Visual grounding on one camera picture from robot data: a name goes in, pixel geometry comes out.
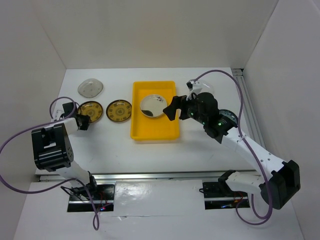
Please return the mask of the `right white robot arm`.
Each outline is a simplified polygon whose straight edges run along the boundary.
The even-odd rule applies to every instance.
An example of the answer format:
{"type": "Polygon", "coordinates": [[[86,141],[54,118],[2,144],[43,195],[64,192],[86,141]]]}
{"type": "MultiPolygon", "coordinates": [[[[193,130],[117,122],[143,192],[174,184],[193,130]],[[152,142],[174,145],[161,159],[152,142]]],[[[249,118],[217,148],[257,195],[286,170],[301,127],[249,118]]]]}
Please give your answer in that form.
{"type": "Polygon", "coordinates": [[[300,190],[299,165],[271,154],[251,139],[241,130],[238,116],[230,110],[219,109],[211,93],[192,94],[191,98],[174,96],[163,113],[173,121],[177,110],[180,110],[180,120],[199,122],[209,137],[239,154],[260,173],[259,177],[253,177],[235,170],[225,172],[218,184],[223,196],[233,192],[259,194],[269,206],[280,210],[300,190]]]}

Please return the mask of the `cream plate black flower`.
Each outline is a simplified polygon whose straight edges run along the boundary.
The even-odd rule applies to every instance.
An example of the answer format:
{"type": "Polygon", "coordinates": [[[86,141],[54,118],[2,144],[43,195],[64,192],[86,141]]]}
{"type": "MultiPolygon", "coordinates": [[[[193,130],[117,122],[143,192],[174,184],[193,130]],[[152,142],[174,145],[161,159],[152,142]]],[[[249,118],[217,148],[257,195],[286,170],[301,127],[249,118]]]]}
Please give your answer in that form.
{"type": "Polygon", "coordinates": [[[162,116],[163,110],[167,107],[166,99],[158,94],[150,94],[140,101],[141,113],[149,118],[158,118],[162,116]]]}

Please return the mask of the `teal green plate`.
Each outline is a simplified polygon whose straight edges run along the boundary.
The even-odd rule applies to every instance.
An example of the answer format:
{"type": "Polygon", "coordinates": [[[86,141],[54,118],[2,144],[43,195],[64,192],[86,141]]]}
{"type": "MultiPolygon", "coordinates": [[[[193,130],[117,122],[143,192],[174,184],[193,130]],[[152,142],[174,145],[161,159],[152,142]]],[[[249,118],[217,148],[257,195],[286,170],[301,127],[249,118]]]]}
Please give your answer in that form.
{"type": "Polygon", "coordinates": [[[233,123],[235,123],[236,128],[238,127],[238,117],[235,113],[228,109],[220,109],[219,113],[227,118],[229,118],[233,123]]]}

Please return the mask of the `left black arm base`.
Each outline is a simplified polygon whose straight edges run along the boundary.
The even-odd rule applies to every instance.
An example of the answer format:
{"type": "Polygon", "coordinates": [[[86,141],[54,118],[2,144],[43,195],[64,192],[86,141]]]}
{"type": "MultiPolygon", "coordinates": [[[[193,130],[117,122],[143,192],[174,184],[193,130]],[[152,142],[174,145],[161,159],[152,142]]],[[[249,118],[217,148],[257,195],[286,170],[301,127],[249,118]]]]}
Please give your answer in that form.
{"type": "MultiPolygon", "coordinates": [[[[62,186],[61,189],[69,195],[68,213],[84,213],[93,212],[91,201],[88,196],[76,196],[71,192],[70,188],[62,186]]],[[[97,190],[93,193],[92,200],[98,212],[113,212],[114,211],[114,197],[115,197],[115,183],[98,184],[97,190]]]]}

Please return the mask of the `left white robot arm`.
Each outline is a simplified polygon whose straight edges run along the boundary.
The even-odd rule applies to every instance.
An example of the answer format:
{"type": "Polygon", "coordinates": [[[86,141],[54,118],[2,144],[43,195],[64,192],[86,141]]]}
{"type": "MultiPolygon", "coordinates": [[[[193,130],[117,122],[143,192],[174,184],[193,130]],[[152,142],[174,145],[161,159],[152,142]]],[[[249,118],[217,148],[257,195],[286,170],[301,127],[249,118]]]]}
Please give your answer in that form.
{"type": "Polygon", "coordinates": [[[77,131],[86,131],[90,117],[77,113],[72,102],[62,105],[65,119],[31,132],[34,163],[39,170],[55,172],[71,181],[70,192],[88,200],[97,197],[99,187],[93,175],[75,161],[69,136],[77,131]]]}

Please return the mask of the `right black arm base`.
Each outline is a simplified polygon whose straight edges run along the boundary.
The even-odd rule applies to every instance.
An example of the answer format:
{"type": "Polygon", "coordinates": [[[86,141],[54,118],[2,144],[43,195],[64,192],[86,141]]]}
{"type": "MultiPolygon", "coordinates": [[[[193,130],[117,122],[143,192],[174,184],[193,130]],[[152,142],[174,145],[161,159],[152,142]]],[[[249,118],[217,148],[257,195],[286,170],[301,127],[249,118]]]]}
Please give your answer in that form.
{"type": "Polygon", "coordinates": [[[198,190],[204,198],[205,210],[235,209],[240,203],[240,208],[249,208],[248,195],[241,191],[232,191],[220,182],[203,182],[198,190]]]}

